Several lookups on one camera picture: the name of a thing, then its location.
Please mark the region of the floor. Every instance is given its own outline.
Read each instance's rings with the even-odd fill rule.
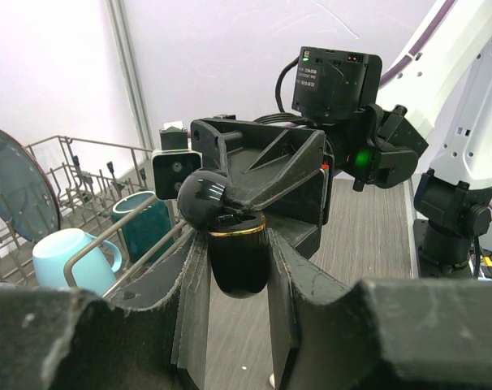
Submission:
[[[409,278],[404,187],[355,193],[350,180],[335,180],[333,189],[330,222],[311,261],[349,285],[363,277]],[[234,300],[212,284],[206,357],[206,389],[271,388],[266,290]]]

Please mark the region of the mug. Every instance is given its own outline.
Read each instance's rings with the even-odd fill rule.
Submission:
[[[133,193],[116,203],[111,212],[113,223],[118,222],[125,215],[133,211],[150,197],[156,197],[154,191]],[[155,201],[141,211],[136,217],[122,226],[123,239],[129,253],[130,262],[137,262],[171,229],[168,209],[163,201]],[[174,239],[168,240],[146,264],[151,264],[174,244]]]
[[[69,228],[52,233],[33,247],[33,268],[37,282],[43,287],[67,287],[64,266],[67,260],[78,253],[96,237],[81,229]],[[115,272],[122,266],[122,254],[109,241],[102,245],[114,256],[111,266],[100,248],[96,247],[73,266],[76,284],[102,296],[115,282]]]

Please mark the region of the green led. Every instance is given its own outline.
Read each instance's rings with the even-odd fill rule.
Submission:
[[[370,151],[362,150],[356,156],[356,160],[354,161],[354,165],[355,165],[355,167],[358,167],[358,168],[365,168],[369,165],[369,161],[370,161]]]

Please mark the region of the black cable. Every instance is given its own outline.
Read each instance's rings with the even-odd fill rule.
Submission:
[[[282,82],[284,81],[284,77],[286,74],[296,66],[298,63],[300,57],[295,58],[293,61],[291,61],[288,65],[285,66],[284,69],[280,72],[280,75],[278,76],[277,79],[277,84],[275,84],[275,101],[277,102],[277,107],[280,112],[286,112],[284,111],[284,106],[282,104],[282,98],[280,96],[280,91],[282,89]]]
[[[479,243],[479,237],[473,237],[473,252],[475,253],[475,266],[473,268],[473,278],[478,279],[481,272],[481,244]]]

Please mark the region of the dark plate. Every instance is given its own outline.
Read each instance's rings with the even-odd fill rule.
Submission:
[[[28,241],[60,230],[53,188],[31,154],[0,130],[0,217]]]

